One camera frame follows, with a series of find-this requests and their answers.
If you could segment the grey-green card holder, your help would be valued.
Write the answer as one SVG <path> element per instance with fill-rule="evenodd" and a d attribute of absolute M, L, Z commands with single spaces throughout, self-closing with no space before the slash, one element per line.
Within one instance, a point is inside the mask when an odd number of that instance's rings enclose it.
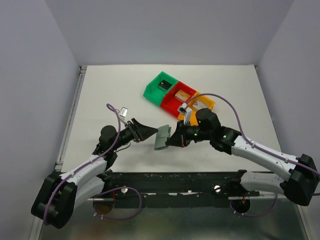
<path fill-rule="evenodd" d="M 154 142 L 154 150 L 161 151 L 168 148 L 166 145 L 167 140 L 171 137 L 171 127 L 167 125 L 163 125 L 157 129 L 155 142 Z"/>

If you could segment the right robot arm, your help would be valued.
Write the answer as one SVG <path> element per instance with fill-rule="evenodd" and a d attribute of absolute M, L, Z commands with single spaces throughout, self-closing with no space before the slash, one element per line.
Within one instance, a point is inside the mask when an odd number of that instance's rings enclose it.
<path fill-rule="evenodd" d="M 184 120 L 166 141 L 167 146 L 187 147 L 191 141 L 209 141 L 217 151 L 252 161 L 269 173 L 246 171 L 230 183 L 230 191 L 241 196 L 247 191 L 264 191 L 284 195 L 291 202 L 308 206 L 320 182 L 319 172 L 312 157 L 285 154 L 247 138 L 243 133 L 222 126 L 218 116 L 208 108 L 195 114 L 197 125 Z"/>

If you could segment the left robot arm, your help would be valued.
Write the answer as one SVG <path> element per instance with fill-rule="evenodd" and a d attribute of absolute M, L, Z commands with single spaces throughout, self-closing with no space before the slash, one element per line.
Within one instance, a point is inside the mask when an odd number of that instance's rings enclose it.
<path fill-rule="evenodd" d="M 139 123 L 132 118 L 123 130 L 112 125 L 100 131 L 98 144 L 92 155 L 81 165 L 64 173 L 49 174 L 35 198 L 31 214 L 44 224 L 60 229 L 71 218 L 74 209 L 90 197 L 107 197 L 111 185 L 104 181 L 103 173 L 117 159 L 117 150 L 134 141 L 142 142 L 158 132 L 157 128 Z"/>

